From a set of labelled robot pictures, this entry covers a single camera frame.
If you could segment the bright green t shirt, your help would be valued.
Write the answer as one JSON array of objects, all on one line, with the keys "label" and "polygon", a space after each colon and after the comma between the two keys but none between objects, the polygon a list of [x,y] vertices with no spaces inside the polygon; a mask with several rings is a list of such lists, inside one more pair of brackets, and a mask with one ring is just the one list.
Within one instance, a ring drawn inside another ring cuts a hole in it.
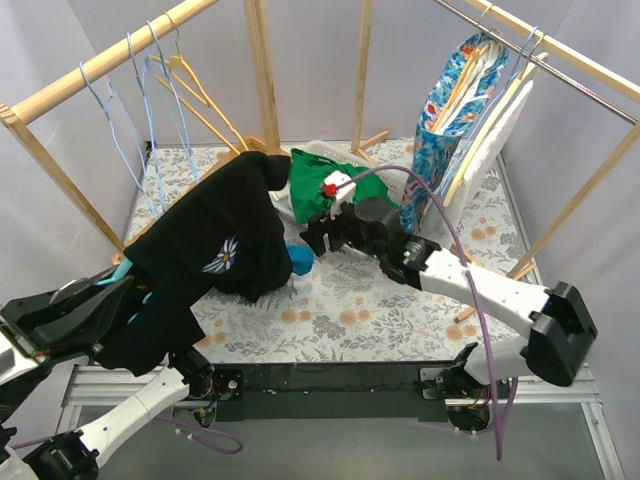
[{"label": "bright green t shirt", "polygon": [[[290,200],[298,224],[305,224],[317,214],[328,210],[332,201],[322,193],[324,180],[334,172],[341,172],[350,178],[367,170],[364,166],[339,163],[332,159],[309,153],[299,148],[291,150],[291,170],[289,174]],[[387,185],[371,174],[355,184],[354,203],[369,197],[381,197],[398,208],[389,195]]]}]

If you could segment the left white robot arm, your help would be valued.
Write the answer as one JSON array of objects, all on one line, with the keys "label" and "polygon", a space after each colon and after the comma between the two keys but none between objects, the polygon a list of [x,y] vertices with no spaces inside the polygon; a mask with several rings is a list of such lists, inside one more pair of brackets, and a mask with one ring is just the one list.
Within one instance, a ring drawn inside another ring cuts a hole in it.
[{"label": "left white robot arm", "polygon": [[[9,301],[1,309],[1,419],[7,421],[54,366],[92,356],[149,289],[131,274],[108,272],[71,281],[41,294]],[[25,457],[9,444],[14,427],[1,428],[4,479],[95,479],[115,451],[163,410],[188,397],[205,398],[213,366],[194,348],[174,356],[137,393],[99,419],[38,444]]]}]

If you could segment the teal t shirt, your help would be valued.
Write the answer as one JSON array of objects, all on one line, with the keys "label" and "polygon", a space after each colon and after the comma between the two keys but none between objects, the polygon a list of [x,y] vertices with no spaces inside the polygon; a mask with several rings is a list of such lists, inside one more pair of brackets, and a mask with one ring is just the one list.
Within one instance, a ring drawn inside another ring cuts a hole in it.
[{"label": "teal t shirt", "polygon": [[292,264],[292,272],[297,276],[308,274],[314,263],[314,252],[301,245],[287,244],[286,249]]}]

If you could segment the black t shirt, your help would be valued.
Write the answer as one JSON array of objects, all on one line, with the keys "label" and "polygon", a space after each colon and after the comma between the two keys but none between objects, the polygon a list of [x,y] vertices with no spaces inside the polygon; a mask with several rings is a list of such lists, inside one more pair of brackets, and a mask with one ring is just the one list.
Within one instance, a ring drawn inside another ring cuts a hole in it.
[{"label": "black t shirt", "polygon": [[107,369],[136,376],[205,336],[191,311],[210,290],[250,303],[284,286],[293,267],[270,194],[287,183],[284,155],[248,151],[199,182],[125,250],[151,295],[95,355]]}]

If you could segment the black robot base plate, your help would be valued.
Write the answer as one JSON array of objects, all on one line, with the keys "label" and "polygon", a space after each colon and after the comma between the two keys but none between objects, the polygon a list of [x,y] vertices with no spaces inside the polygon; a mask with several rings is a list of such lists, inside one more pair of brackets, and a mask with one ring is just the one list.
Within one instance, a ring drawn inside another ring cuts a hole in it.
[{"label": "black robot base plate", "polygon": [[171,365],[206,420],[406,418],[461,430],[490,423],[488,389],[454,379],[449,361]]}]

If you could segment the white t shirt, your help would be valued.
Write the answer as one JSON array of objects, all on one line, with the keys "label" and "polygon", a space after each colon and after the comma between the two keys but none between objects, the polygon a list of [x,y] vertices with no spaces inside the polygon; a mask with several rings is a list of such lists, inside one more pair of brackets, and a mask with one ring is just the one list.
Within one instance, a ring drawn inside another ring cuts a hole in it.
[{"label": "white t shirt", "polygon": [[274,208],[287,219],[294,221],[295,214],[290,201],[289,187],[286,186],[284,189],[279,191],[270,191],[269,195]]}]

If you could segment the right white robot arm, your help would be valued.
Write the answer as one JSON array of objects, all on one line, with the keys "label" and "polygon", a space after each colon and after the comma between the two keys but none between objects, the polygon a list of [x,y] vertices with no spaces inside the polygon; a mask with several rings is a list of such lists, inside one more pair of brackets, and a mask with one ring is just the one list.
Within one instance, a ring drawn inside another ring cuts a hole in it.
[{"label": "right white robot arm", "polygon": [[475,397],[503,378],[535,375],[569,387],[598,331],[580,292],[564,282],[549,288],[516,281],[460,259],[439,244],[404,231],[399,214],[377,197],[344,203],[338,213],[313,216],[300,234],[322,256],[349,246],[375,258],[392,281],[478,303],[516,337],[489,346],[466,345],[429,380],[433,392]]}]

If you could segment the teal plastic hanger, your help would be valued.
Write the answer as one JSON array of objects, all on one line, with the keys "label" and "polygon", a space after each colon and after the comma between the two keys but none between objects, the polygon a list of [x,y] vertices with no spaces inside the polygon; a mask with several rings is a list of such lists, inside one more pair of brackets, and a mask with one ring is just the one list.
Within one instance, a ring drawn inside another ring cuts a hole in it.
[{"label": "teal plastic hanger", "polygon": [[[116,283],[117,281],[123,279],[129,273],[132,266],[133,266],[133,263],[127,257],[124,257],[121,260],[121,262],[118,264],[118,266],[115,268],[113,273],[109,277],[105,277],[97,281],[96,286],[104,287],[104,286]],[[140,306],[134,311],[134,314],[128,319],[127,321],[128,324],[132,323],[136,319],[136,317],[138,316],[138,312],[141,309],[141,306],[146,305],[153,294],[153,292],[148,288],[145,289],[145,292],[146,294],[140,300]]]}]

